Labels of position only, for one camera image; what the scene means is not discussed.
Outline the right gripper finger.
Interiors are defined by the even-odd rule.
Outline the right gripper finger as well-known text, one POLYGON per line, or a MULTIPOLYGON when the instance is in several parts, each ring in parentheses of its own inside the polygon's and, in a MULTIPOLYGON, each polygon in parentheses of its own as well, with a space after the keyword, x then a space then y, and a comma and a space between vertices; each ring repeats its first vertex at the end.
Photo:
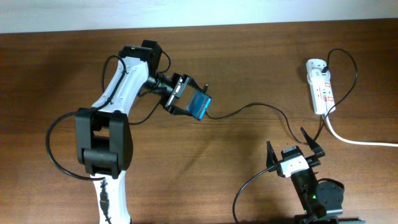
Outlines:
POLYGON ((310 147, 310 149, 314 152, 314 154, 315 154, 317 157, 323 157, 323 156, 325 156, 325 152, 324 152, 323 148, 322 148, 314 139, 312 139, 312 138, 307 134, 307 132, 304 130, 304 128, 301 127, 300 130, 301 130, 301 132, 302 132, 302 134, 303 134, 303 136, 304 136, 304 138, 305 138, 305 140, 306 140, 306 142, 307 142, 307 145, 308 145, 308 146, 310 147))
POLYGON ((267 148, 266 167, 271 168, 272 166, 277 164, 277 157, 270 141, 266 142, 266 148, 267 148))

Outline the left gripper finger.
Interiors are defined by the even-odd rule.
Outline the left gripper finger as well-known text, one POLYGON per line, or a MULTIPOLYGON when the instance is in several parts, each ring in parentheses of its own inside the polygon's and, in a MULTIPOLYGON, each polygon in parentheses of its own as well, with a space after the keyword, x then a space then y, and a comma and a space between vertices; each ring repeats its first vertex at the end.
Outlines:
POLYGON ((179 108, 178 106, 174 106, 172 105, 170 107, 170 113, 172 115, 185 115, 185 116, 192 116, 191 112, 187 111, 187 110, 183 110, 181 108, 179 108))
POLYGON ((196 83, 193 78, 190 78, 190 80, 188 81, 188 85, 202 93, 206 93, 208 90, 208 84, 205 84, 205 86, 202 88, 196 83))

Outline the blue Samsung Galaxy smartphone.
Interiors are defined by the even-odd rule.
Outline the blue Samsung Galaxy smartphone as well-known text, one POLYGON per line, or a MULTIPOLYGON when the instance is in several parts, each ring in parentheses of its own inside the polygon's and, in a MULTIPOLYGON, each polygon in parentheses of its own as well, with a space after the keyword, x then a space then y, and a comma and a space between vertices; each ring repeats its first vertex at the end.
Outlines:
POLYGON ((212 98, 201 92, 196 90, 190 99, 188 105, 186 106, 186 110, 197 120, 202 120, 208 106, 211 103, 212 98))

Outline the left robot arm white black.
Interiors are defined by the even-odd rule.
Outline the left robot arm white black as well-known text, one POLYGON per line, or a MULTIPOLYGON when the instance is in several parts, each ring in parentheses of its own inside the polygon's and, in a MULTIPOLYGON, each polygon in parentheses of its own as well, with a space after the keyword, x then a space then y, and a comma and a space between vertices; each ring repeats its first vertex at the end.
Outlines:
POLYGON ((128 120, 136 97, 160 96, 159 104, 173 115, 201 120, 211 97, 188 75, 167 77, 158 70, 164 51, 153 40, 126 45, 116 55, 118 68, 101 97, 75 117, 78 162, 93 181, 101 223, 131 223, 125 177, 133 155, 128 120))

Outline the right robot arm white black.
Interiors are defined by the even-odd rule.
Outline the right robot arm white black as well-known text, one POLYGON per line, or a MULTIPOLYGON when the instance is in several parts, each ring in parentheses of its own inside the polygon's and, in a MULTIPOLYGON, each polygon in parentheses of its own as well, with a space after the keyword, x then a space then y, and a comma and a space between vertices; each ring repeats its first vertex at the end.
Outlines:
POLYGON ((272 144, 266 142, 267 171, 292 181, 304 210, 304 214, 294 216, 295 223, 365 223, 358 218, 338 218, 343 213, 345 187, 337 180, 316 177, 313 168, 321 164, 325 152, 304 129, 301 132, 313 152, 311 156, 304 156, 298 146, 292 146, 283 150, 278 160, 272 144))

